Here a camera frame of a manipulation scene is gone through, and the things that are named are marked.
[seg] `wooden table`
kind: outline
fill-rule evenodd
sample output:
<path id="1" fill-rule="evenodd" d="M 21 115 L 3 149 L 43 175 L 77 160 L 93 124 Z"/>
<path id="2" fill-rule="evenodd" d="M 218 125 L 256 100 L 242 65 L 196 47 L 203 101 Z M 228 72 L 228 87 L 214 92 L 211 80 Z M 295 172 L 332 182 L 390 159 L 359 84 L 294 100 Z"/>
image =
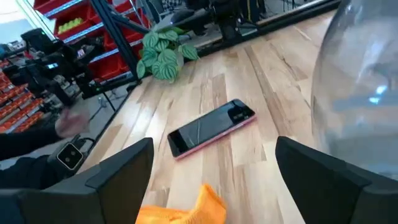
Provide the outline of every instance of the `wooden table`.
<path id="1" fill-rule="evenodd" d="M 313 146 L 312 70 L 333 14 L 190 62 L 173 84 L 146 78 L 82 170 L 148 136 L 155 157 L 144 205 L 189 210 L 202 183 L 209 183 L 228 204 L 227 223 L 304 223 L 274 148 L 279 135 Z M 249 105 L 257 120 L 176 162 L 167 134 L 234 98 Z"/>

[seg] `black metal frame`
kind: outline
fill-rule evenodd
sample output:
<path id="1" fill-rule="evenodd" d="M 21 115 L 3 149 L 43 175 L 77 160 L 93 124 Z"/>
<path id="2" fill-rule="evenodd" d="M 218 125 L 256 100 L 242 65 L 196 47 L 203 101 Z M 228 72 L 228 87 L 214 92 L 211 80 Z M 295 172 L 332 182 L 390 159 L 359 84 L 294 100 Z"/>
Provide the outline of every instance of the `black metal frame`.
<path id="1" fill-rule="evenodd" d="M 105 29 L 108 31 L 109 35 L 114 40 L 116 46 L 118 46 L 119 52 L 130 69 L 132 73 L 132 78 L 128 78 L 127 80 L 121 80 L 119 82 L 115 82 L 113 85 L 106 86 L 101 88 L 99 91 L 104 92 L 110 90 L 112 88 L 116 88 L 121 85 L 125 85 L 130 83 L 131 86 L 129 88 L 134 88 L 141 84 L 141 80 L 137 76 L 136 65 L 138 62 L 138 58 L 133 54 L 130 48 L 129 42 L 123 36 L 122 30 L 118 25 L 122 25 L 124 27 L 134 29 L 140 33 L 146 34 L 149 32 L 149 29 L 145 27 L 141 27 L 129 19 L 119 15 L 105 0 L 90 0 L 91 5 L 96 11 L 97 15 L 101 18 Z"/>

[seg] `potted plant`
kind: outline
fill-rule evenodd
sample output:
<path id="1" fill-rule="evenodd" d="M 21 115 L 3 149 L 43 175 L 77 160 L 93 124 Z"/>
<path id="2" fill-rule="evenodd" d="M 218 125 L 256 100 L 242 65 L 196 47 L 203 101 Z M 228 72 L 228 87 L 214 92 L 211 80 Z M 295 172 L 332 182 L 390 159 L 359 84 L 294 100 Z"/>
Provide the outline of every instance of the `potted plant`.
<path id="1" fill-rule="evenodd" d="M 151 73 L 159 80 L 174 82 L 183 66 L 183 58 L 198 59 L 196 48 L 180 44 L 174 30 L 150 32 L 142 40 L 142 58 L 137 63 L 137 74 L 142 78 Z"/>

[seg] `black sleeve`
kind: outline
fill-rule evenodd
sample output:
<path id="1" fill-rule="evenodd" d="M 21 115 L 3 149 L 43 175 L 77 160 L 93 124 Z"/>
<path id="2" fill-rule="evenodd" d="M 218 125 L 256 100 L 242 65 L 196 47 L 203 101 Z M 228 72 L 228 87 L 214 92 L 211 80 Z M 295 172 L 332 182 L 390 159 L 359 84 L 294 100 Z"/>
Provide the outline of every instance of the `black sleeve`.
<path id="1" fill-rule="evenodd" d="M 0 161 L 28 154 L 59 140 L 61 138 L 55 132 L 54 125 L 21 133 L 0 134 Z"/>
<path id="2" fill-rule="evenodd" d="M 8 169 L 0 170 L 0 189 L 46 189 L 62 180 L 47 162 L 49 156 L 22 157 Z"/>

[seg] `smartphone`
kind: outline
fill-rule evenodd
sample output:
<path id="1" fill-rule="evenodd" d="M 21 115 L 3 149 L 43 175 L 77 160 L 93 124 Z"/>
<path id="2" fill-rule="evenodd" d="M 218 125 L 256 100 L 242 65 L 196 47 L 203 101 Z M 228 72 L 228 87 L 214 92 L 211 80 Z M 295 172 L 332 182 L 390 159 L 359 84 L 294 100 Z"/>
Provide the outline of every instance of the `smartphone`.
<path id="1" fill-rule="evenodd" d="M 181 128 L 167 139 L 174 158 L 181 159 L 254 120 L 255 112 L 241 100 L 232 100 Z"/>

